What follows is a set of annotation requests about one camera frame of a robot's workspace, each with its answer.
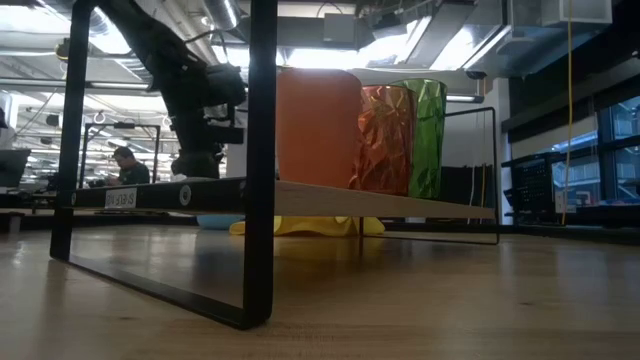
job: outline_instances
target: yellow cloth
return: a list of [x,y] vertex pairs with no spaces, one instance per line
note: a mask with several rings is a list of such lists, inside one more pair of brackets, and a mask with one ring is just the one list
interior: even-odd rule
[[[358,234],[357,217],[308,217],[308,216],[275,216],[273,218],[273,234],[287,235],[295,232],[313,232],[325,236],[349,236]],[[378,235],[384,233],[384,225],[374,217],[364,218],[364,234]],[[237,222],[229,228],[232,235],[243,235],[244,221]]]

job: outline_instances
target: yellow cable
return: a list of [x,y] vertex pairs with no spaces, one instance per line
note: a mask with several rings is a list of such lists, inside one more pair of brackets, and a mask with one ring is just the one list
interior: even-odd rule
[[564,172],[564,206],[562,207],[562,225],[567,224],[567,206],[569,202],[569,166],[571,164],[571,138],[573,137],[573,0],[569,0],[569,24],[567,34],[569,37],[569,140],[567,141],[567,166]]

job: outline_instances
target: ceiling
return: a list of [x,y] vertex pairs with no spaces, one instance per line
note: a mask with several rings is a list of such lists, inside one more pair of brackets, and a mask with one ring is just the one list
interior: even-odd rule
[[[0,78],[63,80],[66,63],[54,54],[54,48],[62,39],[68,37],[70,22],[64,14],[54,14],[40,6],[7,6],[7,3],[39,3],[48,0],[0,0]],[[342,0],[338,3],[318,1],[281,1],[279,5],[279,51],[277,62],[281,65],[301,67],[344,68],[361,79],[363,84],[381,84],[408,78],[429,77],[445,82],[449,91],[456,95],[482,95],[477,81],[467,77],[463,70],[485,71],[489,76],[525,75],[543,68],[548,62],[563,56],[561,47],[566,47],[566,30],[562,26],[543,26],[539,18],[522,20],[522,4],[529,0],[513,0],[509,23],[504,23],[503,0],[438,0],[438,1],[356,1]],[[183,39],[209,30],[208,10],[204,0],[157,1],[137,0],[140,6],[156,19],[168,25]],[[240,0],[240,9],[250,15],[250,2]],[[322,42],[324,17],[327,14],[358,13],[356,29],[364,26],[367,43],[353,40],[354,48],[337,49],[332,42],[324,50],[309,49],[292,44],[317,44]],[[392,29],[399,33],[382,37],[379,27],[382,15],[393,13],[400,21]],[[507,25],[510,31],[505,32]],[[588,41],[606,24],[581,26],[577,30],[576,45]],[[505,44],[513,42],[513,37],[505,36],[517,30],[517,35],[527,38],[527,47],[513,47]],[[88,60],[87,80],[101,83],[143,84],[142,76],[132,72],[131,62],[123,58],[104,59],[101,54],[117,52],[124,54],[128,50],[126,42],[117,32],[110,36],[92,36],[94,47]],[[243,76],[248,77],[248,47],[238,37],[226,33],[228,58],[217,39],[207,37],[194,42],[190,48],[208,62],[230,61],[243,68]],[[474,55],[478,55],[490,43],[484,56],[469,65]],[[57,148],[60,142],[60,128],[47,125],[47,116],[60,114],[64,103],[64,89],[54,87],[13,86],[0,81],[0,90],[4,96],[11,94],[14,110],[17,113],[19,137],[16,146],[34,150],[28,180],[55,170]],[[178,152],[175,135],[167,127],[166,108],[157,94],[145,94],[141,91],[92,91],[85,97],[85,121],[94,117],[105,124],[116,121],[135,122],[139,125],[161,126],[160,179],[170,177],[170,162]],[[126,141],[141,153],[148,153],[154,147],[154,134],[148,129],[134,130],[105,129],[89,142],[88,172],[90,178],[100,177],[116,171],[110,160],[116,139]]]

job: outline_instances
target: black frame leg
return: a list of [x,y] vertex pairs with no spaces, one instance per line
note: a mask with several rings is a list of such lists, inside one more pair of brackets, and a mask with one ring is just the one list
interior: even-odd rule
[[244,193],[246,213],[243,308],[113,269],[106,263],[70,255],[71,207],[77,184],[89,20],[99,4],[100,0],[78,0],[73,6],[65,124],[60,149],[60,189],[56,225],[51,236],[51,257],[238,329],[264,323],[271,316],[273,302],[277,0],[254,0],[251,4],[251,126],[247,134],[247,179],[240,189]]

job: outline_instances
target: label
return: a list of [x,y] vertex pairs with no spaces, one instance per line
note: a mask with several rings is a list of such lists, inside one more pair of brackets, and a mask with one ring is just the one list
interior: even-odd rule
[[107,190],[105,209],[135,209],[137,188]]

